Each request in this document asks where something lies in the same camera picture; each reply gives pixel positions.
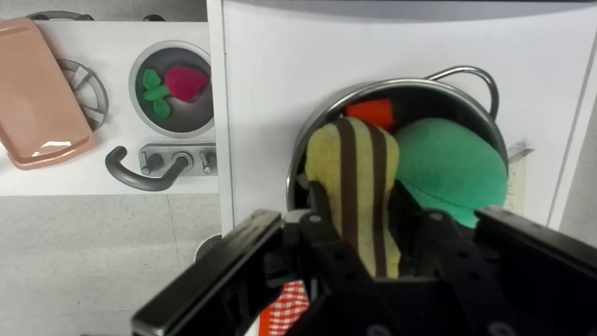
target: white plastic surface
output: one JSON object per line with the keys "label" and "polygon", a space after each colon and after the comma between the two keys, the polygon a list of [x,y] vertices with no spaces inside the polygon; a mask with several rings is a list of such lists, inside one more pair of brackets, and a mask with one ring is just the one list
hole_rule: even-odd
{"label": "white plastic surface", "polygon": [[225,90],[225,45],[223,45],[223,0],[206,2],[208,41],[210,41],[210,86],[214,97],[214,124],[218,127],[218,180],[220,180],[220,223],[221,234],[233,230],[233,187],[229,157],[229,125],[227,125],[227,90]]}
{"label": "white plastic surface", "polygon": [[[98,146],[91,152],[40,170],[16,170],[1,148],[0,196],[39,195],[136,195],[115,181],[104,168],[106,153],[115,146],[128,150],[123,161],[134,172],[137,150],[145,144],[214,144],[214,131],[193,139],[167,139],[145,125],[128,96],[128,75],[134,60],[147,47],[179,40],[208,53],[205,23],[67,23],[39,25],[55,58],[67,58],[91,68],[106,86],[109,99],[108,122],[95,133]],[[218,193],[218,178],[180,178],[167,195]]]}
{"label": "white plastic surface", "polygon": [[[512,17],[503,6],[473,4],[471,15],[456,12],[462,6],[223,2],[234,221],[255,208],[285,209],[294,137],[333,94],[466,64],[496,79],[507,146],[524,139],[533,146],[522,215],[548,223],[593,49],[595,10],[520,6],[526,15]],[[479,81],[449,83],[486,107]]]}
{"label": "white plastic surface", "polygon": [[563,159],[563,170],[561,170],[561,180],[555,191],[555,200],[554,200],[554,208],[550,213],[550,228],[552,230],[559,230],[561,226],[561,219],[563,219],[563,211],[567,208],[567,196],[572,189],[572,180],[574,180],[574,172],[580,161],[580,153],[581,153],[581,144],[591,122],[591,114],[595,112],[595,92],[597,92],[597,36],[593,41],[593,55],[591,55],[591,64],[585,71],[585,81],[583,81],[583,90],[578,101],[578,111],[576,111],[576,120],[574,120],[574,129],[572,129],[572,137],[568,140],[568,148]]}

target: gray handle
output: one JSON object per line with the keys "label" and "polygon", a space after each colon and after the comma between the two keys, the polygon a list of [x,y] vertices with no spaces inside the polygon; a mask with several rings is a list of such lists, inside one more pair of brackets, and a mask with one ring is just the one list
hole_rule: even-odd
{"label": "gray handle", "polygon": [[167,168],[167,172],[158,180],[149,180],[145,176],[137,176],[124,168],[121,161],[126,157],[126,148],[117,146],[106,155],[106,168],[108,172],[121,183],[139,189],[139,191],[165,191],[173,185],[173,181],[180,176],[184,168],[192,165],[192,161],[186,155],[177,155],[173,159],[173,165]]}
{"label": "gray handle", "polygon": [[443,71],[432,73],[430,77],[427,77],[427,81],[442,81],[445,77],[453,77],[453,75],[460,75],[460,73],[473,75],[486,84],[486,90],[490,96],[488,116],[490,116],[490,120],[496,120],[498,109],[499,109],[499,92],[498,92],[496,81],[486,71],[483,71],[479,68],[471,68],[471,66],[456,66],[456,68],[447,68]]}

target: green fabric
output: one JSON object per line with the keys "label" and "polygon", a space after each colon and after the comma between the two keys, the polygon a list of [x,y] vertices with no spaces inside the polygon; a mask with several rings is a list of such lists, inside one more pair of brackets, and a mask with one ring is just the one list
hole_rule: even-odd
{"label": "green fabric", "polygon": [[397,180],[427,209],[442,209],[475,228],[473,209],[503,206],[507,174],[498,152],[447,120],[421,120],[397,135]]}
{"label": "green fabric", "polygon": [[152,101],[149,112],[152,120],[167,120],[171,114],[171,109],[167,101],[162,99],[162,101]]}
{"label": "green fabric", "polygon": [[169,90],[165,86],[156,86],[152,90],[147,90],[143,94],[143,99],[145,101],[164,101],[164,97],[167,97],[167,96],[169,96]]}
{"label": "green fabric", "polygon": [[154,69],[143,69],[141,84],[145,90],[154,90],[162,84],[162,77]]}

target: white cabinet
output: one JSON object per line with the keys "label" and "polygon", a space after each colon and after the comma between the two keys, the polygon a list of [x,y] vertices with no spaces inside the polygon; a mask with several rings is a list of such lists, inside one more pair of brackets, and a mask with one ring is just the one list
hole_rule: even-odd
{"label": "white cabinet", "polygon": [[[595,86],[593,8],[417,2],[223,2],[225,103],[234,221],[285,209],[304,120],[337,92],[378,79],[477,66],[499,88],[505,144],[533,153],[522,215],[557,223]],[[468,77],[449,81],[486,105]]]}

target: metal rim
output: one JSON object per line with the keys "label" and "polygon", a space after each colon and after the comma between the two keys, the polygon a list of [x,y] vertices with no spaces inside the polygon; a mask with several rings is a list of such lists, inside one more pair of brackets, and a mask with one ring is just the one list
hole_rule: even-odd
{"label": "metal rim", "polygon": [[484,83],[486,90],[488,90],[488,96],[490,96],[490,107],[486,109],[488,116],[492,120],[498,120],[498,109],[499,109],[499,92],[498,92],[498,84],[496,81],[492,81],[492,77],[483,71],[481,68],[471,68],[471,66],[455,66],[455,68],[447,68],[447,69],[442,69],[438,73],[432,73],[430,77],[427,77],[427,81],[442,81],[445,77],[453,77],[453,75],[473,75],[477,77],[479,81]]}
{"label": "metal rim", "polygon": [[371,96],[371,94],[376,94],[382,90],[423,88],[423,90],[434,90],[434,92],[445,94],[445,96],[464,103],[473,112],[473,116],[483,124],[483,127],[486,127],[488,135],[494,135],[494,144],[490,144],[490,146],[499,153],[499,157],[505,165],[505,170],[507,170],[505,144],[503,144],[499,129],[496,127],[496,124],[488,116],[488,112],[468,94],[460,92],[455,86],[436,83],[434,79],[442,79],[442,77],[430,75],[427,79],[387,79],[387,81],[380,81],[380,83],[363,84],[363,86],[358,86],[358,88],[350,90],[348,94],[343,94],[341,97],[333,99],[333,103],[328,105],[324,111],[311,114],[311,118],[307,118],[304,127],[300,129],[296,142],[294,142],[294,148],[292,148],[290,167],[289,167],[289,174],[285,178],[285,208],[287,209],[294,208],[294,180],[298,174],[296,170],[298,170],[300,159],[304,157],[305,142],[311,137],[311,133],[315,133],[326,122],[335,120],[341,114],[341,109],[345,109],[352,101],[363,99],[365,96]]}
{"label": "metal rim", "polygon": [[[57,60],[57,64],[59,64],[59,69],[67,75],[67,81],[74,92],[74,97],[76,97],[82,112],[87,118],[91,131],[96,131],[98,127],[104,125],[108,112],[109,112],[108,111],[109,99],[108,99],[108,92],[106,92],[104,84],[100,83],[100,79],[96,77],[95,71],[91,71],[89,68],[85,68],[78,62]],[[78,92],[83,88],[83,84],[89,84],[89,88],[93,90],[95,107],[87,107],[80,101]]]}
{"label": "metal rim", "polygon": [[160,43],[154,43],[154,45],[147,47],[141,55],[137,55],[136,60],[134,60],[134,64],[132,64],[132,68],[130,68],[130,73],[128,73],[128,97],[130,97],[130,101],[132,101],[132,107],[134,107],[136,114],[137,114],[137,116],[143,120],[143,124],[145,124],[147,127],[151,127],[152,131],[156,131],[156,133],[160,133],[160,135],[165,135],[165,137],[169,137],[169,139],[192,139],[192,137],[197,137],[197,135],[208,131],[208,129],[214,125],[214,112],[212,112],[210,120],[208,120],[203,127],[199,127],[199,129],[195,129],[195,131],[190,131],[190,133],[173,133],[173,131],[167,131],[167,129],[162,129],[162,127],[154,125],[154,124],[147,118],[147,114],[143,112],[141,105],[139,105],[137,99],[136,99],[136,75],[137,75],[141,64],[143,64],[151,55],[154,55],[154,53],[158,53],[158,51],[164,51],[164,49],[184,49],[184,51],[188,51],[188,53],[193,53],[193,55],[197,55],[199,58],[203,58],[205,64],[210,68],[208,55],[206,55],[203,49],[199,49],[199,47],[195,47],[195,45],[192,45],[192,43],[186,43],[186,41],[160,41]]}

